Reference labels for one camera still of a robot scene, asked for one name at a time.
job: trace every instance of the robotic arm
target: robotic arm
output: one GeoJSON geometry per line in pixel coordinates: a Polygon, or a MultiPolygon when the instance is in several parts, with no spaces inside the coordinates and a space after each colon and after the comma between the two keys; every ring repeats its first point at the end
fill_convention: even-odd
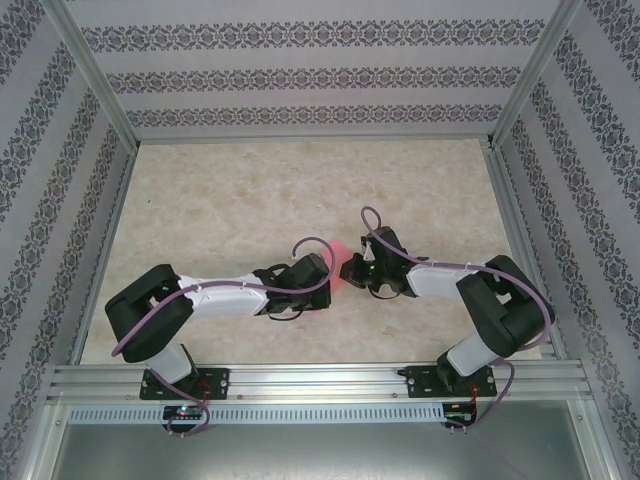
{"type": "MultiPolygon", "coordinates": [[[[406,253],[390,227],[374,230],[378,237],[406,253]]],[[[451,270],[416,264],[393,252],[375,235],[361,238],[363,253],[356,253],[340,271],[340,277],[358,288],[377,293],[387,284],[397,295],[440,295],[464,301],[476,333],[438,358],[437,374],[450,391],[482,367],[507,358],[537,337],[545,326],[534,299],[512,282],[478,270],[451,270]]],[[[517,265],[506,256],[484,264],[525,283],[537,293],[517,265]]],[[[551,321],[553,311],[544,301],[551,321]]]]}
{"type": "MultiPolygon", "coordinates": [[[[294,265],[279,264],[247,275],[219,279],[231,285],[200,289],[177,296],[144,324],[122,348],[126,362],[144,362],[167,382],[190,391],[198,378],[186,349],[173,339],[187,322],[222,315],[269,315],[287,309],[320,310],[331,303],[329,282],[309,293],[286,294],[269,289],[300,290],[313,287],[329,274],[322,257],[309,254],[294,265]]],[[[158,265],[113,297],[105,307],[120,342],[153,307],[171,294],[209,280],[177,275],[171,265],[158,265]]]]}

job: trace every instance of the beige marble surface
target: beige marble surface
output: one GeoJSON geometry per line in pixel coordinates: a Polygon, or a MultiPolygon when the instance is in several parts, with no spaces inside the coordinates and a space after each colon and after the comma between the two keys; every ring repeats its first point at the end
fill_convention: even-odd
{"type": "MultiPolygon", "coordinates": [[[[510,253],[474,140],[143,146],[82,362],[122,361],[104,304],[152,266],[234,277],[289,262],[307,235],[358,249],[365,204],[415,255],[510,253]]],[[[330,309],[294,322],[196,321],[177,338],[197,363],[386,362],[435,360],[472,331],[461,301],[378,301],[344,285],[330,309]]]]}

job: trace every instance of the damask pattern wall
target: damask pattern wall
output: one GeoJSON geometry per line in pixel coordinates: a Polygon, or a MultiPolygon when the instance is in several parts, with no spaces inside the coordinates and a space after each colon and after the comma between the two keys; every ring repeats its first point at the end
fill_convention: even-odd
{"type": "Polygon", "coordinates": [[[639,35],[639,2],[584,2],[502,145],[623,478],[640,478],[639,35]]]}
{"type": "Polygon", "coordinates": [[[69,361],[130,157],[36,0],[0,4],[0,111],[5,480],[69,361]]]}
{"type": "Polygon", "coordinates": [[[558,0],[75,0],[141,139],[488,134],[558,0]]]}

